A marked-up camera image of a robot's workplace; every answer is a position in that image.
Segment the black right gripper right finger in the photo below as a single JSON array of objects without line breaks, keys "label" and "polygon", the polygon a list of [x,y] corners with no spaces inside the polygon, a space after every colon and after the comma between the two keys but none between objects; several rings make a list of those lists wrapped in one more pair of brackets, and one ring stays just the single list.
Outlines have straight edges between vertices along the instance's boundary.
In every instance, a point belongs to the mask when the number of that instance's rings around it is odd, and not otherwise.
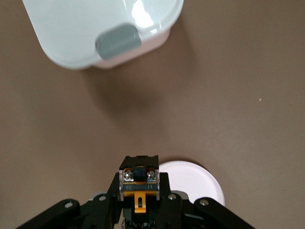
[{"label": "black right gripper right finger", "polygon": [[155,229],[255,229],[216,200],[191,203],[170,189],[169,176],[160,173],[160,211]]}]

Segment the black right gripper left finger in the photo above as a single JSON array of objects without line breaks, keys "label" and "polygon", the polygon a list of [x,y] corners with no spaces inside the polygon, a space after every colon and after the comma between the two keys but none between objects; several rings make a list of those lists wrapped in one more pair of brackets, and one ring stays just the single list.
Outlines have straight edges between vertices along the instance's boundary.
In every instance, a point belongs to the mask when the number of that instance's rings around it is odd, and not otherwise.
[{"label": "black right gripper left finger", "polygon": [[83,205],[72,198],[61,200],[16,229],[114,229],[122,209],[119,184],[116,173],[107,192],[93,195]]}]

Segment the orange and black switch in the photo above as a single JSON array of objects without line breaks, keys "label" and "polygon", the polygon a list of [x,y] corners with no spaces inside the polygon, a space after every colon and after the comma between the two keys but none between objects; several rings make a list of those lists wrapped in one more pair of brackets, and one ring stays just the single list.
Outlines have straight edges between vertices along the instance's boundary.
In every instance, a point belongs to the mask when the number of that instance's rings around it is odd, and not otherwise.
[{"label": "orange and black switch", "polygon": [[125,229],[151,229],[160,204],[158,156],[126,156],[119,167]]}]

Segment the pink round plate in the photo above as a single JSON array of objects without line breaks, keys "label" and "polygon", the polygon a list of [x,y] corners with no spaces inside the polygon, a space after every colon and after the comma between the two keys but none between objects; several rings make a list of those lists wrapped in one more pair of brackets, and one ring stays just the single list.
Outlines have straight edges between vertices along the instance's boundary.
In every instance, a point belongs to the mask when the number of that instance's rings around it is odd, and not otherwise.
[{"label": "pink round plate", "polygon": [[220,184],[205,168],[187,161],[170,161],[159,165],[159,171],[168,174],[171,190],[185,193],[191,203],[208,197],[225,206]]}]

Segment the grey box latch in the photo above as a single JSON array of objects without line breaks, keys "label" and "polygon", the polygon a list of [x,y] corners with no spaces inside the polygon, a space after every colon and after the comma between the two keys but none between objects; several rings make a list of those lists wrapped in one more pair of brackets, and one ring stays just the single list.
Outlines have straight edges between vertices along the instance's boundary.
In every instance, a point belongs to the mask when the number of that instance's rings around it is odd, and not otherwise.
[{"label": "grey box latch", "polygon": [[96,39],[95,48],[102,59],[109,60],[138,48],[141,44],[137,28],[132,24],[122,24],[101,33]]}]

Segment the white lidded storage box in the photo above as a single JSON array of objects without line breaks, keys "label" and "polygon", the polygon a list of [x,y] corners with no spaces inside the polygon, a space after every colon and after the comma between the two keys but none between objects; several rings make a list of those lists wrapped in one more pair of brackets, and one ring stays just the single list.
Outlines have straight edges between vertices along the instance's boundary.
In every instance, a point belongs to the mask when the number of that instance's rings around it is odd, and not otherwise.
[{"label": "white lidded storage box", "polygon": [[[110,69],[162,46],[184,0],[22,0],[44,53],[68,69]],[[97,37],[122,24],[134,25],[140,47],[109,60],[95,48]]]}]

